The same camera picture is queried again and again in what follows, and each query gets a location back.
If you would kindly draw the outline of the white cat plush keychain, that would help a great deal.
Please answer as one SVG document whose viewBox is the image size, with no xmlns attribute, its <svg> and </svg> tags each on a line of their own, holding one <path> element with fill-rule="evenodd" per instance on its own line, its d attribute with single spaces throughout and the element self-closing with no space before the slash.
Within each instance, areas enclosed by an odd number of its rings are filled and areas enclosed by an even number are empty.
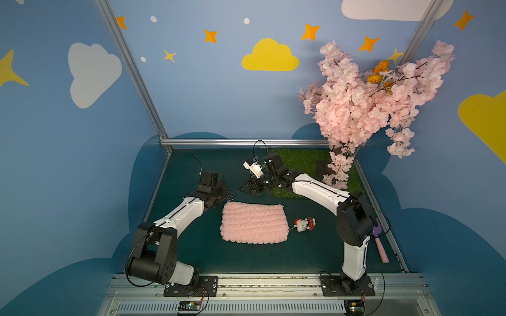
<svg viewBox="0 0 506 316">
<path fill-rule="evenodd" d="M 294 229 L 298 233 L 304 232 L 304 231 L 311 231 L 316 226 L 316 220 L 312 217 L 307 217 L 303 219 L 296 219 L 294 222 Z"/>
</svg>

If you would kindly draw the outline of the aluminium back frame bar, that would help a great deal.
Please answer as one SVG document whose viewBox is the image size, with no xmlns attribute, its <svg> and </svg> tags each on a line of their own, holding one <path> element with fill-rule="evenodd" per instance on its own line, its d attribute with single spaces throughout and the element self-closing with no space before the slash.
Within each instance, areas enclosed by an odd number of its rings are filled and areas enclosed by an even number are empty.
<svg viewBox="0 0 506 316">
<path fill-rule="evenodd" d="M 161 138 L 162 146 L 253 146 L 257 144 L 252 139 L 197 139 L 197 138 Z M 328 147 L 327 140 L 264 140 L 267 146 L 281 147 Z"/>
</svg>

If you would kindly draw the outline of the aluminium front rail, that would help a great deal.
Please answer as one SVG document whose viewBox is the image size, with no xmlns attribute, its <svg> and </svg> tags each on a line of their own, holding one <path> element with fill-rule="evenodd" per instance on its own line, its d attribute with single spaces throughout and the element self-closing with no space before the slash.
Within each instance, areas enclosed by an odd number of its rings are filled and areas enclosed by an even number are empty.
<svg viewBox="0 0 506 316">
<path fill-rule="evenodd" d="M 207 295 L 168 297 L 171 285 L 138 288 L 115 275 L 99 315 L 440 315 L 421 274 L 370 278 L 368 293 L 344 296 L 328 273 L 211 273 Z"/>
</svg>

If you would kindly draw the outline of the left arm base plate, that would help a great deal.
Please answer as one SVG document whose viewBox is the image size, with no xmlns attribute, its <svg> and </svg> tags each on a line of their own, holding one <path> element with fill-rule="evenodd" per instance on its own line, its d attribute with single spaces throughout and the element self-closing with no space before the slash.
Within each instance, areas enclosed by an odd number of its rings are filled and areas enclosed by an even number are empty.
<svg viewBox="0 0 506 316">
<path fill-rule="evenodd" d="M 167 283 L 164 297 L 197 297 L 206 293 L 205 297 L 216 297 L 219 277 L 217 275 L 204 275 L 193 279 L 189 284 Z"/>
</svg>

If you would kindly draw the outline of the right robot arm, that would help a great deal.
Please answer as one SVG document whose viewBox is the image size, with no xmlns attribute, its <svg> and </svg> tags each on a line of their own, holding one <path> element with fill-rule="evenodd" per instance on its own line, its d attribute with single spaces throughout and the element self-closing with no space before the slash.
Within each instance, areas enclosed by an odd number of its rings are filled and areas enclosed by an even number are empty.
<svg viewBox="0 0 506 316">
<path fill-rule="evenodd" d="M 366 203 L 364 194 L 338 190 L 298 169 L 288 169 L 278 154 L 267 155 L 263 161 L 250 157 L 243 167 L 251 174 L 241 188 L 243 192 L 259 194 L 279 188 L 306 197 L 331 211 L 337 218 L 337 233 L 344 244 L 342 287 L 351 292 L 369 283 L 366 254 L 378 223 L 374 208 Z"/>
</svg>

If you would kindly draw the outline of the purple pink toy rake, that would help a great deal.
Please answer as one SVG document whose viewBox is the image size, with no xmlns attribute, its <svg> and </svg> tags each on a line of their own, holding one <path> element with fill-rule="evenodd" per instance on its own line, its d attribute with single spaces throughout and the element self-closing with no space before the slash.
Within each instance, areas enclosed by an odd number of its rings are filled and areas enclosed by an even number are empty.
<svg viewBox="0 0 506 316">
<path fill-rule="evenodd" d="M 379 238 L 380 234 L 382 233 L 382 225 L 379 221 L 379 219 L 376 220 L 376 225 L 374 226 L 373 228 L 373 236 L 374 236 L 374 240 L 376 242 L 376 246 L 377 246 L 377 249 L 378 249 L 378 253 L 379 253 L 379 256 L 382 260 L 382 263 L 383 264 L 387 264 L 390 262 L 387 254 L 386 254 L 386 251 L 383 247 L 383 244 Z"/>
</svg>

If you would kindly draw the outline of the green artificial grass mat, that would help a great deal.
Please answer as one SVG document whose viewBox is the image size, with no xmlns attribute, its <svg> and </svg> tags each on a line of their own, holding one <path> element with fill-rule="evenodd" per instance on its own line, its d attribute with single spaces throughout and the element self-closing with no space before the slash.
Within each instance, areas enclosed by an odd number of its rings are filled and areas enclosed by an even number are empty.
<svg viewBox="0 0 506 316">
<path fill-rule="evenodd" d="M 270 153 L 278 154 L 288 169 L 296 168 L 319 181 L 323 180 L 323 176 L 333 172 L 328 167 L 331 159 L 327 150 L 278 148 L 271 150 Z M 356 168 L 352 166 L 347 174 L 349 175 L 347 189 L 350 192 L 363 192 L 367 195 Z"/>
</svg>

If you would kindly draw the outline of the pink knitted bag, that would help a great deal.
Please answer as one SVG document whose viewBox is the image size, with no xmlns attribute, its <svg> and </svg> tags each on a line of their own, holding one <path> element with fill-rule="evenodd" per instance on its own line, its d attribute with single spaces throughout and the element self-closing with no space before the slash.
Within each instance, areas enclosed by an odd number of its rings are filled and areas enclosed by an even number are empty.
<svg viewBox="0 0 506 316">
<path fill-rule="evenodd" d="M 282 205 L 231 201 L 223 207 L 220 233 L 229 242 L 278 244 L 287 241 L 289 226 Z"/>
</svg>

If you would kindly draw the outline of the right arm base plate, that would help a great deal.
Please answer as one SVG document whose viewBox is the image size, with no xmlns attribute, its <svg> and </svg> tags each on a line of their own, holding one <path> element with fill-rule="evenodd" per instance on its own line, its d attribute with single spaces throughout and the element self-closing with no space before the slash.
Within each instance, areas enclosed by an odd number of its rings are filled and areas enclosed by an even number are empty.
<svg viewBox="0 0 506 316">
<path fill-rule="evenodd" d="M 345 275 L 321 274 L 319 276 L 322 293 L 325 297 L 375 296 L 374 284 L 367 274 L 358 280 Z"/>
</svg>

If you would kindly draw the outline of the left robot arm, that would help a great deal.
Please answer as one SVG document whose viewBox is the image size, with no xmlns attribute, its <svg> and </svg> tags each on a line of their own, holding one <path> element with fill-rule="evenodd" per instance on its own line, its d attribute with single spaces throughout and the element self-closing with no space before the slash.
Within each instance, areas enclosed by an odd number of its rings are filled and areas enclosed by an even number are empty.
<svg viewBox="0 0 506 316">
<path fill-rule="evenodd" d="M 193 221 L 230 195 L 218 172 L 202 171 L 196 190 L 189 192 L 174 210 L 153 223 L 143 222 L 137 227 L 126 261 L 126 277 L 195 291 L 199 287 L 199 272 L 177 260 L 178 239 Z"/>
</svg>

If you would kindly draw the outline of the pink cherry blossom tree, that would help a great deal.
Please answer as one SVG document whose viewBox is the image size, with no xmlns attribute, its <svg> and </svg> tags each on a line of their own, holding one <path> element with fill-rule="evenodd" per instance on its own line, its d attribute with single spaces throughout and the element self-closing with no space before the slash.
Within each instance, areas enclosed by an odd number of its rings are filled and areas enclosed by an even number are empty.
<svg viewBox="0 0 506 316">
<path fill-rule="evenodd" d="M 438 41 L 429 57 L 395 69 L 387 60 L 361 72 L 351 56 L 329 42 L 321 47 L 319 67 L 326 81 L 302 89 L 299 100 L 329 142 L 332 170 L 325 184 L 344 190 L 359 147 L 384 129 L 391 140 L 387 152 L 398 158 L 415 152 L 411 124 L 419 108 L 433 100 L 451 68 L 455 47 Z"/>
</svg>

